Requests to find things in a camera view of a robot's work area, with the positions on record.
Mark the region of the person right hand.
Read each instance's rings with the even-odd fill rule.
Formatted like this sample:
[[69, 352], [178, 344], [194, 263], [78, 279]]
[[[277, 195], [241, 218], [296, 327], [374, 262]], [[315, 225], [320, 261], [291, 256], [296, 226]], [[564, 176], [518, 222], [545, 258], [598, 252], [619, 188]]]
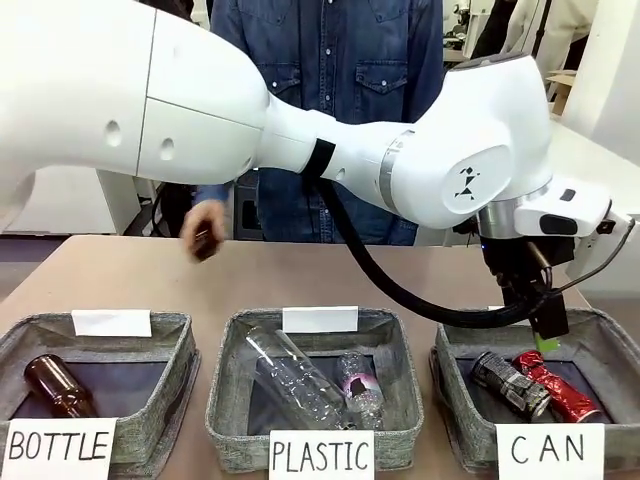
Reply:
[[225, 204], [205, 200], [192, 207], [185, 215], [180, 238], [194, 261], [215, 255], [226, 239]]

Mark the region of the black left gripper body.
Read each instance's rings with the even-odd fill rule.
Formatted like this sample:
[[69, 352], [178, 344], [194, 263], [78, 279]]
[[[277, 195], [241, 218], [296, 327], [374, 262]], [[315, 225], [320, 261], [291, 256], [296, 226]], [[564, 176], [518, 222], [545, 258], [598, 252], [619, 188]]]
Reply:
[[574, 259], [572, 237], [480, 237], [484, 261], [504, 300], [530, 300], [550, 292], [553, 268]]

